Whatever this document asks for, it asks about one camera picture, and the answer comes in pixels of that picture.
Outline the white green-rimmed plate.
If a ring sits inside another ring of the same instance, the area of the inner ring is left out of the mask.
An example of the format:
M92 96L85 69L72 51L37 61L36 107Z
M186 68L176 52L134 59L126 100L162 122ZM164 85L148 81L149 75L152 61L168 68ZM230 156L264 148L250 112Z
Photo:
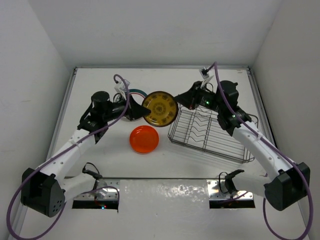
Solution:
M143 97L143 99L147 96L147 94L144 91L139 90L139 89L135 89L135 88L130 89L129 94L130 94L130 96L132 96L134 94L139 95L139 96ZM126 117L129 120L129 104L128 104L128 107L125 111L124 117Z

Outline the yellow brown patterned plate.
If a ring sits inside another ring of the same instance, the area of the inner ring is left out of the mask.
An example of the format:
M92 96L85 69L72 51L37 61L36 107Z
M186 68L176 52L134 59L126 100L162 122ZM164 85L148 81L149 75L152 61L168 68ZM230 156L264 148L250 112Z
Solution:
M154 91L142 101L142 106L150 110L144 120L151 126L162 128L175 121L179 113L178 103L165 91Z

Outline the orange plastic plate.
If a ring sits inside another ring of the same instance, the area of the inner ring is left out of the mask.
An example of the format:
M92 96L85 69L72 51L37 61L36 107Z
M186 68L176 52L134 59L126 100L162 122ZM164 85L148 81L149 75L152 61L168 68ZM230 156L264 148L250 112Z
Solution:
M158 132L149 125L140 125L132 130L129 136L131 148L139 154L148 154L159 144Z

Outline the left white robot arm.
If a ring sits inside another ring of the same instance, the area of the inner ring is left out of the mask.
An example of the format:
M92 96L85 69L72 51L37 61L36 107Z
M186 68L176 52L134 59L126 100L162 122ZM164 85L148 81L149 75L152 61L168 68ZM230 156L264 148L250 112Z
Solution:
M88 149L100 141L111 121L122 117L133 121L150 113L151 110L137 103L130 95L118 102L112 102L107 92L95 92L68 142L37 169L28 168L23 173L24 185L20 202L51 218L68 200L92 191L102 175L83 169L76 177L66 178L69 170Z

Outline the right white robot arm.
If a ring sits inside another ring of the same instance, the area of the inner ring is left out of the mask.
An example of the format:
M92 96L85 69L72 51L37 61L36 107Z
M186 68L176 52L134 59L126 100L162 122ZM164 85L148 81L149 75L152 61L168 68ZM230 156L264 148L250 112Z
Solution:
M304 197L310 196L310 168L281 156L279 150L261 134L248 113L238 105L237 84L228 80L218 83L216 92L202 87L201 81L177 96L175 101L194 110L202 106L217 113L222 130L240 142L267 173L268 179L249 178L244 170L228 173L221 186L229 194L238 189L264 197L272 207L283 211Z

